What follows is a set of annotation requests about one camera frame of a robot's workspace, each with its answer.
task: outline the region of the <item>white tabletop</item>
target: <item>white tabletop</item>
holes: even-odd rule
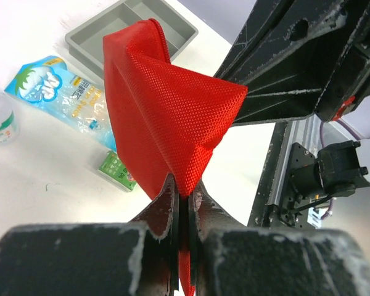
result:
[[[64,34],[114,2],[0,0],[0,89],[23,64],[50,54],[63,57],[71,70],[102,85],[68,54]],[[214,75],[230,44],[177,0],[167,2],[199,31],[174,64]],[[26,103],[13,102],[21,131],[15,142],[0,147],[0,237],[25,223],[127,222],[149,203],[140,187],[127,193],[96,173],[105,147]],[[273,127],[231,128],[203,176],[210,195],[244,224]]]

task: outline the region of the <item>green leaf graphic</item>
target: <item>green leaf graphic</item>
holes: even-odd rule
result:
[[[19,89],[25,89],[23,87],[23,84],[27,82],[27,78],[29,77],[30,73],[33,73],[34,70],[33,68],[34,65],[29,65],[27,66],[22,72],[18,73],[17,76],[15,76],[15,79],[17,80],[17,83],[15,84],[15,95],[18,94]]]

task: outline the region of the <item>red cloth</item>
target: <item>red cloth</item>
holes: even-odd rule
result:
[[[103,44],[105,94],[120,159],[151,199],[168,173],[186,198],[247,88],[170,64],[156,20],[105,36]],[[187,244],[180,247],[179,268],[185,294],[193,295]]]

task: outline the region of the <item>gray tray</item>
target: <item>gray tray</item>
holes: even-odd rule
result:
[[[197,35],[197,29],[162,0],[122,0],[67,33],[65,40],[70,54],[103,78],[103,37],[151,18],[165,32],[171,59]]]

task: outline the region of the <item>refill pouch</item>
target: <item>refill pouch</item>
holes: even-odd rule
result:
[[[24,65],[6,92],[116,151],[104,91],[49,56]]]

